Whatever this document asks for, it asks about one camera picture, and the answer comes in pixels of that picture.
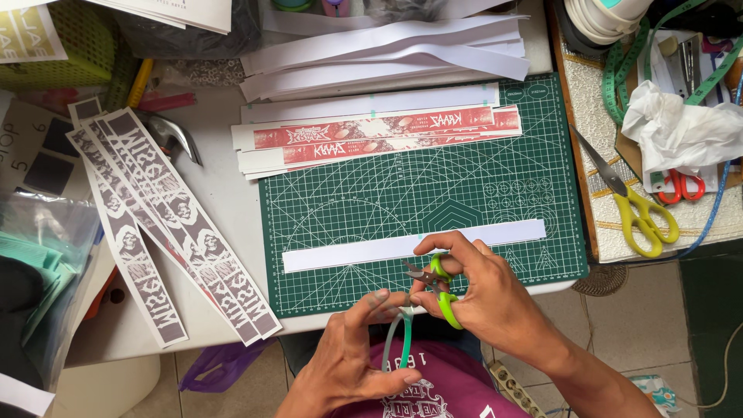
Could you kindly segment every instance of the power strip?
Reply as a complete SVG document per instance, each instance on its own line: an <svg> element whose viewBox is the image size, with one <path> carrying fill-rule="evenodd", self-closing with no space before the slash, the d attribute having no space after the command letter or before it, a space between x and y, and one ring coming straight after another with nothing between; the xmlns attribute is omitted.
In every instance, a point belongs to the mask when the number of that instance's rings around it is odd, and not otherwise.
<svg viewBox="0 0 743 418"><path fill-rule="evenodd" d="M526 390L519 385L516 379L508 372L508 369L500 362L495 361L490 366L490 372L496 377L496 382L508 396L511 401L520 406L527 414L533 418L547 418L547 415L536 404L534 399L526 393Z"/></svg>

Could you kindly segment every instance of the purple plastic bag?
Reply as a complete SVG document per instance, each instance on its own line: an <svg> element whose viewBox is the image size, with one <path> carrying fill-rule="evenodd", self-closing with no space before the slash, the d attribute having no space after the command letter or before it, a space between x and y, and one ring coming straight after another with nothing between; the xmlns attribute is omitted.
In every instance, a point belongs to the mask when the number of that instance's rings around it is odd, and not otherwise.
<svg viewBox="0 0 743 418"><path fill-rule="evenodd" d="M242 343L232 343L207 347L191 364L184 377L178 383L183 392L221 393L229 389L268 346L276 342L274 337L252 343L246 347ZM202 373L209 372L196 380Z"/></svg>

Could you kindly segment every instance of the cutting mat grid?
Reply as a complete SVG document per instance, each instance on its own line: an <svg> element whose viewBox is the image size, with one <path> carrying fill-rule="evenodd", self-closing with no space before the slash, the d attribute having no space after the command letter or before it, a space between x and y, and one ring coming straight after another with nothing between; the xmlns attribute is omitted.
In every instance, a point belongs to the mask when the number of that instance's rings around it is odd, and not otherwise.
<svg viewBox="0 0 743 418"><path fill-rule="evenodd" d="M565 109L557 74L499 80L524 135L358 158L260 181L269 298L280 318L349 308L381 287L407 290L400 260L286 274L301 248L544 219L547 237L498 245L525 285L585 277ZM424 265L430 256L412 257ZM461 275L452 284L464 294Z"/></svg>

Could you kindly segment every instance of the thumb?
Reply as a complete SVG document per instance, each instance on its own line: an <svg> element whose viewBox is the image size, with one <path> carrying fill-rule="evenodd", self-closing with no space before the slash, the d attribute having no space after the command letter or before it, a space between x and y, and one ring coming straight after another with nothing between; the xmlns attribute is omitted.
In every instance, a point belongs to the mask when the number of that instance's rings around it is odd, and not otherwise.
<svg viewBox="0 0 743 418"><path fill-rule="evenodd" d="M397 369L391 373L375 371L366 379L367 399L379 399L403 393L413 383L421 380L423 375L416 369Z"/></svg>
<svg viewBox="0 0 743 418"><path fill-rule="evenodd" d="M438 299L431 292L416 292L410 295L410 301L426 308L426 311L436 318L444 317L444 314L441 313L441 308L438 307Z"/></svg>

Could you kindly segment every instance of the small scissors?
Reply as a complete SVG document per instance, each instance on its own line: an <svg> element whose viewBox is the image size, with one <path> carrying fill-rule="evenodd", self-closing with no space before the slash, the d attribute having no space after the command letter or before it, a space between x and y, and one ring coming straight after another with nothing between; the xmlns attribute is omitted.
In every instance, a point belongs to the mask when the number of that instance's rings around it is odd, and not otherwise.
<svg viewBox="0 0 743 418"><path fill-rule="evenodd" d="M622 219L624 240L627 241L627 244L629 244L635 252L643 257L655 258L661 255L663 252L663 242L670 244L676 242L678 239L678 224L676 223L676 219L674 219L673 215L663 206L641 198L632 189L627 187L624 184L624 181L620 179L619 174L609 166L609 163L601 158L601 155L599 155L588 141L585 140L583 135L578 132L578 129L575 129L575 126L573 125L570 125L570 129L578 138L578 141L583 145L588 156L593 160L603 181L614 192L614 200L619 207L619 214ZM635 205L640 216L635 215L631 205ZM660 228L658 228L655 225L655 222L650 219L650 210L659 213L666 219L666 222L668 222L668 236L663 235ZM650 251L643 250L635 242L635 238L632 236L632 226L637 226L645 238L650 241L652 245Z"/></svg>
<svg viewBox="0 0 743 418"><path fill-rule="evenodd" d="M697 184L697 193L695 195L689 194L689 191L687 190L687 179L692 179ZM681 201L681 195L683 195L686 200L699 200L704 195L704 189L706 188L704 180L697 176L687 176L686 174L679 173L676 169L672 168L668 170L666 184L668 184L669 180L673 183L673 199L668 199L665 193L656 193L658 200L663 203L668 205L679 203Z"/></svg>
<svg viewBox="0 0 743 418"><path fill-rule="evenodd" d="M464 329L463 326L459 324L457 319L454 318L454 312L452 312L452 302L459 300L459 298L457 298L455 295L444 292L443 290L441 290L440 287L436 285L436 281L451 283L452 279L454 278L451 276L451 274L446 273L441 267L441 253L433 254L433 258L431 259L431 270L433 271L432 273L423 271L418 267L408 263L407 261L403 261L403 263L405 263L405 265L408 266L408 269L410 269L410 271L406 271L405 274L425 283L426 285L430 286L431 289L433 289L433 293L434 295L436 295L436 299L438 299L438 307L441 308L441 313L444 314L444 318L447 319L449 325L455 327L456 329Z"/></svg>

